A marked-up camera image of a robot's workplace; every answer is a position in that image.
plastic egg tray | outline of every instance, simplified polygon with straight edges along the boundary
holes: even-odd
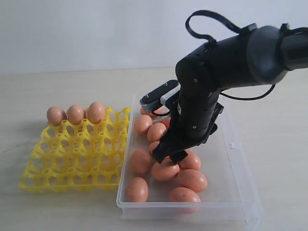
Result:
[[[22,174],[19,188],[32,193],[69,188],[90,191],[93,187],[112,190],[119,185],[130,109],[115,112],[106,107],[98,124],[83,119],[80,124],[63,120],[41,134]]]

clear plastic box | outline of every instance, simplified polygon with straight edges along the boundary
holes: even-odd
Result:
[[[200,171],[207,177],[208,186],[198,193],[201,203],[170,203],[169,192],[177,186],[172,182],[158,182],[151,174],[142,176],[149,186],[149,198],[146,203],[130,203],[125,200],[125,188],[130,180],[137,176],[129,166],[129,158],[134,150],[148,148],[146,136],[138,135],[133,124],[140,115],[139,99],[134,97],[131,115],[131,126],[121,172],[120,185],[117,193],[117,205],[123,210],[127,219],[174,219],[181,222],[200,224],[217,224],[231,221],[230,230],[257,230],[263,218],[255,183],[252,179],[240,139],[238,138],[228,107],[219,100],[225,109],[218,117],[218,130],[209,137],[206,144],[192,148],[200,157]],[[179,213],[179,207],[199,207],[193,214]]]

white table surface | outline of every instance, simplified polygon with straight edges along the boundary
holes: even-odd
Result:
[[[33,145],[46,127],[48,107],[104,102],[111,95],[117,99],[110,103],[129,102],[138,89],[146,93],[172,78],[173,68],[1,76],[0,230],[203,230],[172,221],[121,219],[116,191],[58,194],[46,200],[17,188]],[[228,93],[256,96],[267,89]],[[265,208],[261,231],[308,230],[307,99],[308,71],[301,70],[289,73],[265,99],[227,100]]]

yellow egg tray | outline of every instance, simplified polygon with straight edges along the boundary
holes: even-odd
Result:
[[[78,125],[68,120],[59,126],[49,124],[35,145],[19,188],[32,193],[114,189],[120,182],[129,115],[127,107],[121,112],[106,107],[99,124],[88,119]]]

egg tray cup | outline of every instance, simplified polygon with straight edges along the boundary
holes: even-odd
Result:
[[[31,193],[46,189],[57,193],[69,188],[113,190],[119,185],[130,123],[130,108],[115,112],[106,107],[98,124],[87,118],[74,125],[63,120],[48,126],[35,145],[19,188]]]

